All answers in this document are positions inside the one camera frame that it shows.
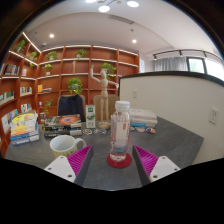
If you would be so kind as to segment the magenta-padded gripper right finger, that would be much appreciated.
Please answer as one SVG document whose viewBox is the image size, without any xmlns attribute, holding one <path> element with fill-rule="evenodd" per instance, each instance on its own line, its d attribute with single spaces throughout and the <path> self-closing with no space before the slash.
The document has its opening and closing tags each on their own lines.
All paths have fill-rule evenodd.
<svg viewBox="0 0 224 224">
<path fill-rule="evenodd" d="M 132 154 L 143 186 L 180 170 L 168 157 L 157 157 L 137 145 L 133 146 Z"/>
</svg>

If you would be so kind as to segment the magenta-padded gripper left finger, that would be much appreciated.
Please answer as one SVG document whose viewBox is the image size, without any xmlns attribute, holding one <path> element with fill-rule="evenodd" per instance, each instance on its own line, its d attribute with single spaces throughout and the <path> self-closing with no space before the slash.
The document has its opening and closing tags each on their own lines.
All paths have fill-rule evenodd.
<svg viewBox="0 0 224 224">
<path fill-rule="evenodd" d="M 89 145 L 68 157 L 57 157 L 45 168 L 45 171 L 82 186 L 93 154 L 93 146 Z"/>
</svg>

